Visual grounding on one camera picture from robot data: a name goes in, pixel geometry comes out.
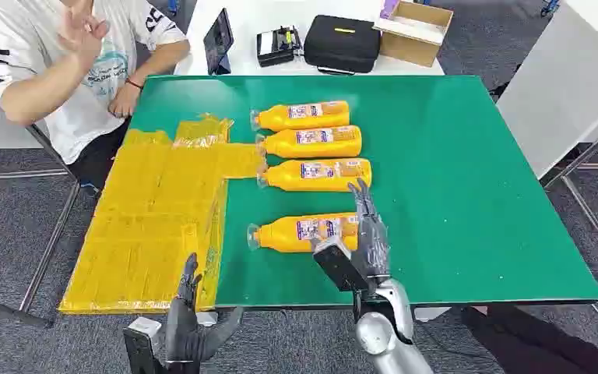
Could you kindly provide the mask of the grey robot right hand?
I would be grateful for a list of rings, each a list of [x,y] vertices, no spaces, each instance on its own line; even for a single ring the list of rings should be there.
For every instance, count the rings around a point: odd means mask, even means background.
[[[381,284],[390,278],[387,227],[372,199],[369,186],[362,178],[348,183],[357,209],[357,249],[352,255],[355,267],[369,283]]]

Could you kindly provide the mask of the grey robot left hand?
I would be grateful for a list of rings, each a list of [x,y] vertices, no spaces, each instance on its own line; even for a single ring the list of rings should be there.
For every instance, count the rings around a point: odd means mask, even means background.
[[[237,307],[220,325],[201,328],[195,311],[197,288],[202,279],[196,273],[197,268],[197,254],[192,253],[180,276],[177,294],[171,300],[165,344],[170,369],[199,369],[234,334],[244,314],[244,309]]]

